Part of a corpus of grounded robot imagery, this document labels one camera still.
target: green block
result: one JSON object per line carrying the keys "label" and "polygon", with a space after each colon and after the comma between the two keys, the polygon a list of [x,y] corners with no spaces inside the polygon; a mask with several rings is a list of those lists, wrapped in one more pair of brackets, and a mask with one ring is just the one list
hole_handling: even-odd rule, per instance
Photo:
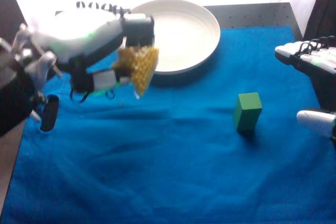
{"label": "green block", "polygon": [[254,130],[262,107],[258,93],[239,94],[234,112],[236,130],[239,132]]}

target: round plate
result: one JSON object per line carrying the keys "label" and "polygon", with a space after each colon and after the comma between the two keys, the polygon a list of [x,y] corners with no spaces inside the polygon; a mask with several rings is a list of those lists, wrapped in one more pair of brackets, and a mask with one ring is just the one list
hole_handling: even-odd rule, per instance
{"label": "round plate", "polygon": [[182,73],[204,62],[216,49],[221,31],[207,9],[182,0],[155,0],[131,13],[154,17],[155,46],[159,63],[155,73]]}

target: blue tablecloth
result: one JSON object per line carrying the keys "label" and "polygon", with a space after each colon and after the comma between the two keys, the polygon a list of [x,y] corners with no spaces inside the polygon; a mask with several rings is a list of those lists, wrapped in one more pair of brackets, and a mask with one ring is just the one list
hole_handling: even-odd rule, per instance
{"label": "blue tablecloth", "polygon": [[[69,78],[53,79],[58,121],[49,133],[27,121],[2,223],[336,220],[335,150],[296,121],[318,106],[313,88],[274,56],[293,41],[289,27],[224,29],[201,71],[139,100],[126,87],[76,104]],[[247,92],[264,108],[243,136],[233,111]]]}

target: green rectangular block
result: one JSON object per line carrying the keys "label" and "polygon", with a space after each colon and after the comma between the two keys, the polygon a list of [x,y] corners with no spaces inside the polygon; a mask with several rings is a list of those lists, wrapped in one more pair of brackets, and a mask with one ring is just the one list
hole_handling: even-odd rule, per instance
{"label": "green rectangular block", "polygon": [[234,122],[237,131],[254,130],[263,105],[258,93],[239,94],[234,112]]}

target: plate rim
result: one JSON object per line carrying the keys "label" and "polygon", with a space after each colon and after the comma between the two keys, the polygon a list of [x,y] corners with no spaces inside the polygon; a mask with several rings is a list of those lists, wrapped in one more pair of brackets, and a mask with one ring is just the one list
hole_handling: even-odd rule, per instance
{"label": "plate rim", "polygon": [[216,28],[217,28],[217,31],[218,31],[218,38],[217,38],[217,41],[216,41],[216,46],[214,47],[214,49],[211,51],[211,53],[205,57],[202,61],[200,61],[199,63],[193,65],[193,66],[190,66],[188,68],[184,68],[184,69],[179,69],[179,70],[173,70],[173,71],[157,71],[155,70],[155,74],[159,74],[159,75],[165,75],[165,76],[168,76],[168,75],[172,75],[172,74],[178,74],[178,73],[185,73],[185,72],[188,72],[196,67],[198,67],[199,65],[203,64],[213,53],[214,51],[217,49],[218,47],[218,44],[219,44],[219,41],[221,39],[221,27],[219,26],[219,23],[218,23],[218,20],[217,18],[207,9],[205,8],[204,6],[201,6],[201,5],[197,5],[193,2],[190,2],[190,1],[186,1],[186,0],[152,0],[152,1],[147,1],[147,2],[144,2],[142,4],[139,4],[137,5],[136,7],[130,9],[129,11],[132,13],[132,11],[144,4],[148,4],[148,3],[153,3],[153,2],[163,2],[163,1],[176,1],[176,2],[183,2],[183,3],[188,3],[188,4],[192,4],[192,5],[195,5],[197,7],[200,7],[201,9],[205,10],[206,12],[210,13],[210,15],[213,17],[213,19],[216,21]]}

